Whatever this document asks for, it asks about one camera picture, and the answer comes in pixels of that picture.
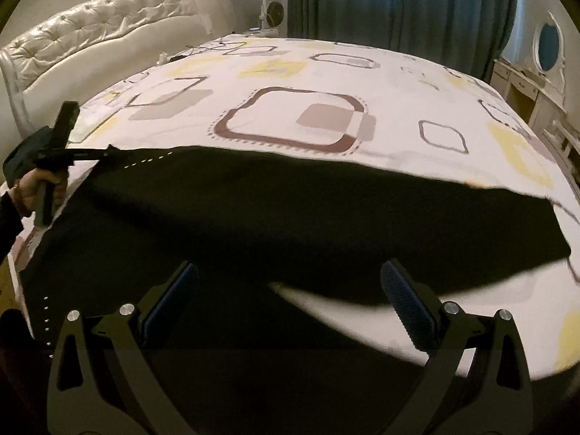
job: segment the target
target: tufted headboard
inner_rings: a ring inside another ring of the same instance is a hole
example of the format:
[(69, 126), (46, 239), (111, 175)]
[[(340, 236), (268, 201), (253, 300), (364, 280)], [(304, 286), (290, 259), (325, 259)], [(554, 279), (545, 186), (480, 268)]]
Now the tufted headboard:
[(64, 100), (83, 104), (162, 52), (229, 34), (234, 23), (230, 0), (91, 0), (21, 34), (0, 50), (0, 162), (54, 123)]

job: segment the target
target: patterned bedsheet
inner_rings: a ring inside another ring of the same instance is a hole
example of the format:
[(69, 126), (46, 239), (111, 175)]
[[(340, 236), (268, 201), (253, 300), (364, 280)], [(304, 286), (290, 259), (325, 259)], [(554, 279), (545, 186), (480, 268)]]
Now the patterned bedsheet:
[[(234, 34), (183, 54), (87, 102), (70, 146), (275, 152), (547, 197), (572, 248), (569, 260), (444, 299), (478, 314), (508, 308), (533, 378), (580, 360), (580, 206), (547, 149), (493, 88), (410, 55), (341, 43)], [(72, 167), (70, 194), (93, 165)], [(28, 225), (25, 246), (13, 251), (17, 268), (41, 236)], [(390, 308), (272, 287), (346, 335), (426, 360)]]

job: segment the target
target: black sleeve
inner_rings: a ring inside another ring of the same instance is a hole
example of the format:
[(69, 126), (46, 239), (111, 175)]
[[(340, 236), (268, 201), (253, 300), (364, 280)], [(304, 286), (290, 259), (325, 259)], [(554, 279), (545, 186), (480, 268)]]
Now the black sleeve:
[(0, 263), (12, 248), (16, 236), (22, 232), (20, 215), (8, 193), (0, 198)]

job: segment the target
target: mirror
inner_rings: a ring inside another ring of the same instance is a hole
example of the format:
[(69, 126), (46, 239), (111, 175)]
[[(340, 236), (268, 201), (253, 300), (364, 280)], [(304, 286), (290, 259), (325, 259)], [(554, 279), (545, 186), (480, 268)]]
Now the mirror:
[(560, 35), (556, 26), (544, 24), (538, 42), (538, 61), (544, 72), (551, 70), (560, 56)]

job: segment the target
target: dark green curtain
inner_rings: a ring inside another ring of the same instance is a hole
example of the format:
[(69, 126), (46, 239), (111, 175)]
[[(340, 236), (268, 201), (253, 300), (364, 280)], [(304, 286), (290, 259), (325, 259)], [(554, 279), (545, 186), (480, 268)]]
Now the dark green curtain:
[(516, 0), (288, 0), (290, 37), (416, 55), (488, 81)]

